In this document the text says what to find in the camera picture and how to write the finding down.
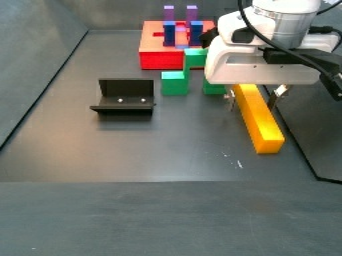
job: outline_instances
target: green block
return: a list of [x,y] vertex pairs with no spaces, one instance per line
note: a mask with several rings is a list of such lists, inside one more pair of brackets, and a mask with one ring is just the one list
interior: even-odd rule
[[161,94],[185,95],[188,93],[188,80],[183,71],[161,72]]
[[200,48],[184,49],[184,71],[188,71],[192,67],[204,67],[207,52],[207,49]]
[[209,84],[205,77],[203,79],[203,93],[205,95],[223,95],[225,94],[225,88],[223,84]]

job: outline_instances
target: black cable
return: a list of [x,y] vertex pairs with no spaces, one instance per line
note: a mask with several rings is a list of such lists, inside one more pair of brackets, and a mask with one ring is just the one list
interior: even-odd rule
[[340,43],[342,43],[342,31],[338,30],[336,28],[334,28],[332,31],[334,31],[334,32],[338,34],[338,36],[339,36],[338,43],[336,43],[336,45],[335,45],[335,47],[334,47],[334,49],[332,49],[332,51],[334,51],[334,50],[339,47],[339,45],[340,45]]
[[328,10],[331,10],[334,7],[336,7],[339,4],[342,3],[342,0],[335,2],[328,8],[323,9],[322,11],[319,11],[316,13],[316,15],[320,15],[322,13],[327,12]]
[[240,12],[240,17],[248,27],[248,29],[253,32],[253,34],[269,45],[272,46],[275,49],[277,49],[279,51],[287,53],[289,56],[292,56],[295,59],[300,60],[302,63],[304,63],[307,66],[310,66],[311,68],[314,68],[315,70],[318,70],[320,72],[320,74],[328,79],[331,80],[331,74],[315,63],[312,62],[308,58],[300,56],[298,53],[295,53],[294,51],[285,49],[280,44],[272,42],[265,36],[263,36],[263,34],[255,29],[255,27],[251,25],[244,10],[243,10],[243,6],[241,6],[241,0],[237,0],[237,6],[239,6],[239,12]]

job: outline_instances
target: yellow block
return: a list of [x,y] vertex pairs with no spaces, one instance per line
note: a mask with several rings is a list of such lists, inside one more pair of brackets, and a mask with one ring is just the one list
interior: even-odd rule
[[232,90],[256,153],[277,153],[284,137],[256,85],[237,84]]

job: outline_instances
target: gray floor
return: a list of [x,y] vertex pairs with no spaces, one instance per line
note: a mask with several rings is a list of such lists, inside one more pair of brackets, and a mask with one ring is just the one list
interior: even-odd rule
[[[281,126],[276,155],[256,155],[239,109],[201,93],[192,71],[188,96],[160,96],[160,71],[141,71],[140,31],[90,32],[32,114],[0,153],[0,181],[314,180]],[[98,118],[98,78],[155,79],[151,121]]]
[[1,255],[339,256],[319,182],[2,183]]

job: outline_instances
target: blue block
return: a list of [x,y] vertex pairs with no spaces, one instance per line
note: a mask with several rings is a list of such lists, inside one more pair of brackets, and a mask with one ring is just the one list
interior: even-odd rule
[[200,42],[189,42],[188,45],[189,46],[201,46],[201,43]]
[[192,21],[189,22],[189,24],[193,25],[193,26],[203,26],[203,21],[200,21],[200,20],[192,20]]
[[188,48],[188,45],[187,45],[187,44],[184,44],[184,45],[183,45],[183,44],[179,44],[179,45],[175,46],[175,48],[183,50],[183,49],[187,49],[187,48]]
[[176,22],[175,21],[164,21],[163,22],[163,27],[164,27],[164,42],[163,42],[163,46],[175,46]]
[[191,31],[189,35],[199,36],[201,34],[201,31]]

